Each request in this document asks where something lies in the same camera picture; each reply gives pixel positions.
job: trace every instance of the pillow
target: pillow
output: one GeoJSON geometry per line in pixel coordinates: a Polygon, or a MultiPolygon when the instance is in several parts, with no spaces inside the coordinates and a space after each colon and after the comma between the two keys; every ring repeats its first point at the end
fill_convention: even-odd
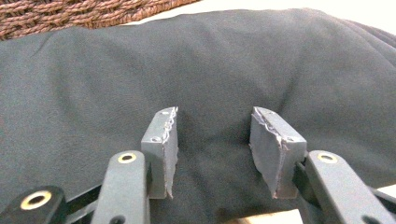
{"type": "Polygon", "coordinates": [[[248,147],[253,106],[346,159],[372,187],[396,183],[396,37],[310,9],[182,15],[0,43],[0,210],[43,185],[68,199],[140,149],[178,106],[174,199],[152,223],[217,223],[286,210],[248,147]]]}

